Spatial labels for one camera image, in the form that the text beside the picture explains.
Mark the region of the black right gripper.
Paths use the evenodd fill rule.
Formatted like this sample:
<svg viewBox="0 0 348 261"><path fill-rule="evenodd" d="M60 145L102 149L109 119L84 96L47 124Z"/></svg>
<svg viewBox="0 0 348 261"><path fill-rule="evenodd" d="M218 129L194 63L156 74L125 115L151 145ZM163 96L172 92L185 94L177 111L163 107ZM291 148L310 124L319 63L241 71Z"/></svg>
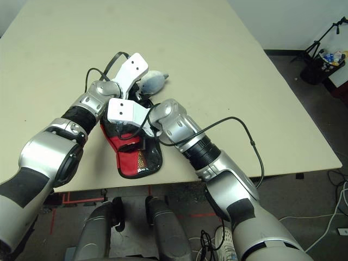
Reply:
<svg viewBox="0 0 348 261"><path fill-rule="evenodd" d="M123 123L117 123L116 124L116 131L118 134L134 134L138 131L138 134L143 134L143 130L139 130L139 127L130 125L130 124L123 124ZM137 150L143 150L144 145L142 143L132 143L132 144L125 144L119 147L120 152L133 152Z"/></svg>

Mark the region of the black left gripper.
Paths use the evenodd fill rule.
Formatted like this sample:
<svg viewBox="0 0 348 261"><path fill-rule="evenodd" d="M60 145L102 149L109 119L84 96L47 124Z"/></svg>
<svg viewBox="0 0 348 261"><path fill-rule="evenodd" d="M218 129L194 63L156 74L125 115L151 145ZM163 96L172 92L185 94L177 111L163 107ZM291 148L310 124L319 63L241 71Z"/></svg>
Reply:
<svg viewBox="0 0 348 261"><path fill-rule="evenodd" d="M137 85L137 83L134 83L132 88L130 89L128 93L128 99L135 101L136 103L140 104L143 107L152 107L153 103L150 100L149 94L142 94L140 92L140 87Z"/></svg>

